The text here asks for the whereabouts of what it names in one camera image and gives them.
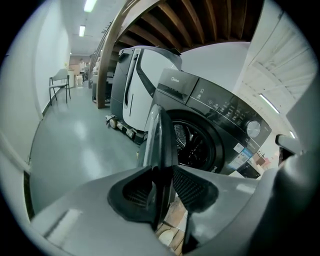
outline control panel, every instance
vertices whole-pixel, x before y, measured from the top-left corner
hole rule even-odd
[[[254,153],[271,133],[269,125],[252,107],[230,91],[203,78],[199,78],[187,105],[203,110],[202,114],[226,128]]]

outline gray floor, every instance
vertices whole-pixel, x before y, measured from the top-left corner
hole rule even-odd
[[[68,104],[64,89],[57,97],[39,125],[31,151],[35,213],[81,184],[137,164],[139,146],[106,126],[110,110],[97,109],[90,89],[72,88]]]

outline ceiling light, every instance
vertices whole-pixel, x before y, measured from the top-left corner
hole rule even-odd
[[[84,5],[84,11],[86,13],[91,13],[95,7],[96,1],[97,0],[86,0],[85,5]]]
[[[80,30],[79,30],[79,36],[80,37],[83,37],[85,35],[85,29],[86,29],[86,26],[80,26]]]
[[[265,96],[263,96],[262,94],[259,94],[259,95],[260,95],[260,97],[261,97],[262,99],[264,99],[264,101],[265,101],[266,103],[269,104],[269,106],[270,106],[271,108],[273,108],[273,110],[274,110],[275,112],[277,112],[278,114],[280,114],[279,110],[278,110]]]
[[[292,131],[290,131],[290,134],[291,134],[292,138],[294,138],[294,139],[296,138]]]

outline wooden ceiling beam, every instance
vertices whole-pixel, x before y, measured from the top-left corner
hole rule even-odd
[[[119,46],[119,45],[115,45],[115,46],[113,47],[112,51],[118,53],[118,52],[120,52],[122,49],[124,49],[124,47],[121,47],[121,46]]]
[[[247,0],[243,0],[243,3],[241,5],[241,10],[240,10],[240,18],[241,20],[239,21],[239,28],[236,31],[236,36],[241,39],[242,35],[244,33],[244,28],[245,28],[245,23],[246,23],[246,16],[247,16]]]
[[[230,37],[229,40],[227,39],[222,39],[222,38],[219,38],[217,41],[207,41],[205,43],[196,43],[194,44],[192,47],[185,47],[182,49],[182,53],[184,52],[187,52],[187,51],[190,51],[190,50],[193,50],[193,49],[196,49],[196,48],[199,48],[199,47],[205,47],[205,46],[210,46],[210,45],[214,45],[214,44],[219,44],[219,43],[229,43],[229,42],[246,42],[244,40],[239,40],[237,38],[233,38],[233,37]]]
[[[226,0],[226,10],[227,10],[227,39],[229,39],[231,35],[231,25],[232,25],[231,0]]]
[[[205,43],[205,33],[204,33],[204,30],[201,26],[199,17],[197,15],[193,5],[191,4],[190,0],[182,0],[182,3],[184,4],[185,8],[187,9],[188,13],[191,16],[191,19],[192,19],[192,21],[196,27],[196,30],[200,36],[201,43],[204,44]]]
[[[177,27],[177,29],[180,31],[180,33],[183,35],[186,44],[188,47],[192,46],[192,39],[186,30],[185,25],[182,23],[182,21],[179,19],[177,14],[174,12],[174,10],[171,9],[171,7],[166,2],[161,2],[158,4],[158,7],[169,17],[169,19],[173,22],[173,24]]]
[[[112,53],[111,54],[111,57],[110,57],[110,60],[111,61],[118,61],[118,59],[119,59],[119,55],[118,54],[116,54],[116,53]]]
[[[213,37],[214,37],[214,41],[218,41],[217,21],[216,21],[214,7],[212,5],[211,0],[204,0],[204,6],[206,8],[206,11],[208,13],[208,18],[209,18],[210,23],[211,23],[210,28],[212,29],[212,34],[213,34]]]
[[[142,43],[139,43],[138,41],[134,40],[133,38],[127,36],[126,34],[122,35],[119,39],[120,42],[125,43],[129,46],[143,46]]]
[[[143,39],[149,41],[154,46],[159,46],[161,48],[168,48],[158,38],[156,38],[154,35],[150,34],[148,31],[144,30],[143,28],[139,27],[138,25],[135,25],[135,24],[132,25],[129,28],[129,31],[131,31],[131,32],[135,33],[136,35],[142,37]]]
[[[145,13],[141,17],[144,21],[150,24],[154,29],[156,29],[159,33],[161,33],[169,42],[178,49],[178,51],[182,51],[181,44],[177,41],[177,39],[170,33],[170,31],[154,16],[150,13]]]

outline chair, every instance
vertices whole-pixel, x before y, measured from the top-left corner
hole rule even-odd
[[[66,84],[54,85],[54,81],[59,81],[59,80],[64,80],[64,79],[66,79]],[[66,100],[66,103],[68,104],[68,89],[69,89],[69,98],[70,98],[70,100],[71,100],[71,96],[70,96],[69,74],[68,74],[68,71],[65,68],[60,69],[58,71],[58,73],[56,73],[55,76],[52,76],[52,77],[49,78],[50,106],[52,106],[51,89],[53,89],[54,97],[55,97],[56,101],[58,101],[57,96],[56,96],[55,88],[63,88],[63,87],[65,87],[65,100]]]
[[[83,76],[82,76],[82,74],[78,74],[78,75],[75,77],[75,84],[76,84],[77,87],[79,87],[79,85],[80,85],[81,87],[79,87],[79,88],[82,88],[82,87],[83,87]]]

